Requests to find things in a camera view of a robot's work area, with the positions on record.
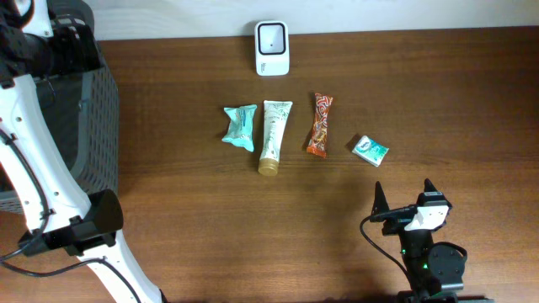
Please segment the teal snack packet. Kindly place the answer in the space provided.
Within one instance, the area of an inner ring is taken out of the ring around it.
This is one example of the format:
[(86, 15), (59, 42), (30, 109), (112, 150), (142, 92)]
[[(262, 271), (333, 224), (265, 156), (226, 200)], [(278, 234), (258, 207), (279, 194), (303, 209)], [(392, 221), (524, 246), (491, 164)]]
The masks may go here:
[(256, 109), (256, 104), (225, 108), (224, 112), (230, 119), (230, 123), (227, 133), (221, 140), (253, 152), (253, 117)]

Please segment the red chocolate bar wrapper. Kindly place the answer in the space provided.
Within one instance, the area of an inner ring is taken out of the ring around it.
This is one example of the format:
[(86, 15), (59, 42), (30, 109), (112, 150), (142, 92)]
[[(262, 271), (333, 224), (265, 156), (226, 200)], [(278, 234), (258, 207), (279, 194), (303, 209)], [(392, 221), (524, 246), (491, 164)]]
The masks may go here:
[(328, 113), (334, 98), (322, 93), (315, 93), (315, 115), (311, 138), (307, 144), (307, 152), (325, 158), (328, 142)]

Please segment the white tube with gold cap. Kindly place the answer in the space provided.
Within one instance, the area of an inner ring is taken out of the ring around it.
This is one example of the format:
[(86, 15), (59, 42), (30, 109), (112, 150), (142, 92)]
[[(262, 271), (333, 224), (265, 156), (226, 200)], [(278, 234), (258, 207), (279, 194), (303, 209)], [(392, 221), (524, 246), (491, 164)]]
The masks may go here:
[(264, 101), (264, 143), (258, 167), (264, 176), (273, 177), (279, 171), (280, 149), (292, 105), (291, 101)]

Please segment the teal Kleenex tissue pack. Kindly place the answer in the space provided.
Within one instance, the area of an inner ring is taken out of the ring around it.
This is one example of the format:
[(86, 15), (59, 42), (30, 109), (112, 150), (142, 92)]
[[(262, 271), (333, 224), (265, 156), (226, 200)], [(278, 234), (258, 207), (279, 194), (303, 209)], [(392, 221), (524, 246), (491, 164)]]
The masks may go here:
[(352, 149), (352, 152), (356, 156), (375, 167), (379, 167), (382, 164), (388, 151), (389, 149), (387, 147), (372, 140), (368, 136), (362, 136)]

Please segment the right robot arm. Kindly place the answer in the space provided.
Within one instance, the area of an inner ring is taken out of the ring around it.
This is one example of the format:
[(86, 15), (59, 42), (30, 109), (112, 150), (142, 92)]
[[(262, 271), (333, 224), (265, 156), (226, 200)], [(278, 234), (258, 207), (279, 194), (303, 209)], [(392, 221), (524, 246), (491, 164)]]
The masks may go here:
[(402, 208), (390, 209), (382, 185), (377, 182), (371, 214), (364, 222), (381, 222), (383, 236), (397, 236), (403, 261), (381, 249), (360, 227), (362, 236), (404, 273), (409, 291), (397, 294), (398, 302), (490, 302), (484, 296), (460, 297), (464, 289), (467, 250), (450, 242), (435, 242), (433, 233), (446, 224), (451, 202), (429, 179), (417, 201)]

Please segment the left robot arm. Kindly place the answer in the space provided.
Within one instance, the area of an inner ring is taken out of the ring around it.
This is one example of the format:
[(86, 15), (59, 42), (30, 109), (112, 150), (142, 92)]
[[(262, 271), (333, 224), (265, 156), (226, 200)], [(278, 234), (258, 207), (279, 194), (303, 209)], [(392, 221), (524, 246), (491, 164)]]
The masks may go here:
[(1, 4), (3, 204), (26, 219), (16, 254), (56, 249), (118, 302), (163, 302), (123, 234), (118, 88), (83, 1)]

